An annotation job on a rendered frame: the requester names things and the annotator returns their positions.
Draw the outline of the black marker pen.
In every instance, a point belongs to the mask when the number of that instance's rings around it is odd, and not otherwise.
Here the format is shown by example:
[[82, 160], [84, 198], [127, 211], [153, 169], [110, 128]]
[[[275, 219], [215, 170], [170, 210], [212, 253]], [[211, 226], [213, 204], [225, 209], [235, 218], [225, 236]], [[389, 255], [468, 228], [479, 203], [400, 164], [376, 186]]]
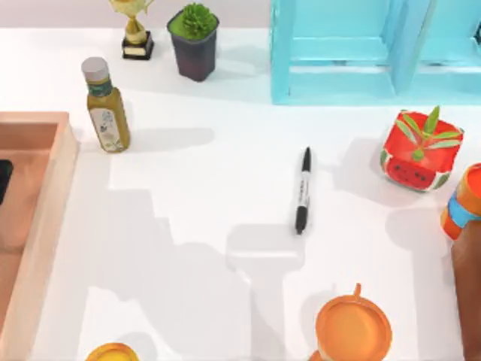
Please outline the black marker pen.
[[298, 205], [295, 214], [295, 232], [301, 235], [307, 226], [309, 210], [309, 180], [311, 175], [312, 156], [309, 147], [304, 151], [301, 166], [301, 182], [298, 195]]

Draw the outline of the yellow cup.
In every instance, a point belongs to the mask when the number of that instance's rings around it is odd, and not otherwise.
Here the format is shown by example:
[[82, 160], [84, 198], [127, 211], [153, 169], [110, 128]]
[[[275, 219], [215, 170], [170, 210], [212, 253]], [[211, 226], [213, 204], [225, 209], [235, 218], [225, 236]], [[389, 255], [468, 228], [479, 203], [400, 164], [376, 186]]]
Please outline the yellow cup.
[[140, 361], [138, 355], [127, 345], [119, 342], [106, 343], [95, 348], [85, 361]]

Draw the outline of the light blue rack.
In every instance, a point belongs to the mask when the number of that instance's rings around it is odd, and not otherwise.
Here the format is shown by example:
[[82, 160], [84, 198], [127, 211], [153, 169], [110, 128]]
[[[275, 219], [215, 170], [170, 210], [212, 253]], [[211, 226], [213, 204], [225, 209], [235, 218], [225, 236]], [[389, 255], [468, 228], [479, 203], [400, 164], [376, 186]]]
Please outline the light blue rack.
[[481, 105], [481, 0], [271, 0], [278, 105]]

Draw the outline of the red watermelon plant pot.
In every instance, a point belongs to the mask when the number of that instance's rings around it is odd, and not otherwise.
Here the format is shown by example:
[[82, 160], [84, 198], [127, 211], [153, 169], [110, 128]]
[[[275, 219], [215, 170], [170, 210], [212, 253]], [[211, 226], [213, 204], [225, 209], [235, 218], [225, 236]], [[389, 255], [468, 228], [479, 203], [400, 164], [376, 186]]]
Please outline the red watermelon plant pot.
[[440, 106], [423, 114], [402, 110], [380, 152], [384, 175], [419, 192], [436, 190], [451, 175], [464, 131], [440, 119]]

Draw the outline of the orange and blue can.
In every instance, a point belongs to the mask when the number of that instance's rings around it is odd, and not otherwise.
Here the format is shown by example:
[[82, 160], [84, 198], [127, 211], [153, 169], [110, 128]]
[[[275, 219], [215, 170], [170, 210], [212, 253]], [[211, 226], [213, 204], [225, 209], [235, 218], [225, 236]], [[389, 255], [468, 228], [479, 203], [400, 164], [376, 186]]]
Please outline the orange and blue can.
[[441, 228], [452, 240], [471, 221], [481, 221], [481, 162], [467, 168], [440, 216]]

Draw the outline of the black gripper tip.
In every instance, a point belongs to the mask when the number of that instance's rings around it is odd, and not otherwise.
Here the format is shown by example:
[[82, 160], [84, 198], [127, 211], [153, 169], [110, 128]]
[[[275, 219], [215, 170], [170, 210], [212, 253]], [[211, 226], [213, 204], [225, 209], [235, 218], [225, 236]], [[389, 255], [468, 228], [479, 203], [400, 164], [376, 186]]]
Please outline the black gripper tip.
[[14, 166], [8, 159], [0, 159], [0, 205], [3, 203]]

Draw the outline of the orange cup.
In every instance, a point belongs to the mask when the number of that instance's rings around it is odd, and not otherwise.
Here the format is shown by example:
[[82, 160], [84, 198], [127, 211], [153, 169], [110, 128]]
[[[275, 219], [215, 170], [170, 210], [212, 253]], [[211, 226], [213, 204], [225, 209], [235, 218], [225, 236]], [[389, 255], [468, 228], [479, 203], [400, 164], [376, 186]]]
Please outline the orange cup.
[[315, 332], [317, 348], [308, 361], [383, 361], [392, 344], [386, 314], [362, 296], [360, 283], [322, 306]]

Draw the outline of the dark pot with green plant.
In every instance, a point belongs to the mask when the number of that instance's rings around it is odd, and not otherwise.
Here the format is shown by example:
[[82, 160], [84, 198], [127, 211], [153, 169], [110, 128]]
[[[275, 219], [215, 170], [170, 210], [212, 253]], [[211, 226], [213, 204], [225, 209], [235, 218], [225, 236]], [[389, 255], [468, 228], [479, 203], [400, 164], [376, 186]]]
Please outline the dark pot with green plant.
[[179, 74], [203, 82], [216, 66], [219, 19], [202, 3], [184, 6], [167, 24]]

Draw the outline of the olive green bottle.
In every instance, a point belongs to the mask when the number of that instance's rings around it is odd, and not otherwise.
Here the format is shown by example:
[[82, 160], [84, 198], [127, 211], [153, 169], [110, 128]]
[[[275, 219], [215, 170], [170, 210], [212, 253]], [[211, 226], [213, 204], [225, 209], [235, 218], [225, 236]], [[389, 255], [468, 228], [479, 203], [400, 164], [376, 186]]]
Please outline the olive green bottle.
[[121, 93], [112, 83], [107, 62], [99, 56], [85, 59], [81, 70], [86, 81], [87, 109], [101, 148], [121, 153], [131, 143], [131, 135]]

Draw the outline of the gold trophy on black base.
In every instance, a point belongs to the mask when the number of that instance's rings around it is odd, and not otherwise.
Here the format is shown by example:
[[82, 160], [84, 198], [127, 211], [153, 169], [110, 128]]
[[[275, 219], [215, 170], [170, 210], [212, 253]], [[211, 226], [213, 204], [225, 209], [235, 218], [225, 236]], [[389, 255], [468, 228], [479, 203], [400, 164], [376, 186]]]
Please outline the gold trophy on black base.
[[128, 17], [122, 42], [123, 58], [149, 60], [154, 48], [151, 32], [138, 22], [136, 16], [143, 11], [147, 14], [155, 0], [108, 0], [112, 8]]

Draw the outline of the salmon-coloured shallow box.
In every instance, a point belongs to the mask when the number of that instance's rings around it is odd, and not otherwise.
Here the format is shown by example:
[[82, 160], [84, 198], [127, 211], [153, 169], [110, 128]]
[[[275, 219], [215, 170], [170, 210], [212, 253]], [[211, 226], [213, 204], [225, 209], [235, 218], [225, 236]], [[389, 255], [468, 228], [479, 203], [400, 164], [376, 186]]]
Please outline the salmon-coloured shallow box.
[[28, 361], [79, 144], [64, 111], [0, 111], [0, 159], [14, 169], [0, 205], [0, 361]]

